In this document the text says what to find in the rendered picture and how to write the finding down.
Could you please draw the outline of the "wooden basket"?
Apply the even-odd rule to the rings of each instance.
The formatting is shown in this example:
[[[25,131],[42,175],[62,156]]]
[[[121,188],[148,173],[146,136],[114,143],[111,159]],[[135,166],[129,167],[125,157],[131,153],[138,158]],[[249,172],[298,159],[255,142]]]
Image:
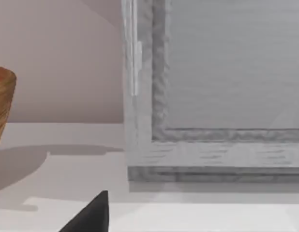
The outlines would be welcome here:
[[[0,139],[8,121],[15,86],[15,73],[9,69],[0,67]]]

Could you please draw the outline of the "grey cabinet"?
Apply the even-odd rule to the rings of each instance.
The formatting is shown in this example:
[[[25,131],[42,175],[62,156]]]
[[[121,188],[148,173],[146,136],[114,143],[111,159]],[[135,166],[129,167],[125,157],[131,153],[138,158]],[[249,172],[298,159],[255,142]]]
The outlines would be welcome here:
[[[121,0],[128,178],[299,183],[299,0]]]

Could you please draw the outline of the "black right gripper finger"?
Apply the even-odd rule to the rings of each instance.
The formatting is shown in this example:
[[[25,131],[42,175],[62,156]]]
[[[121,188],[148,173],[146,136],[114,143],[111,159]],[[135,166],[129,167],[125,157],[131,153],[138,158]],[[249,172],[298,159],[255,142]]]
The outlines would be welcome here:
[[[108,191],[99,193],[58,232],[109,232]]]

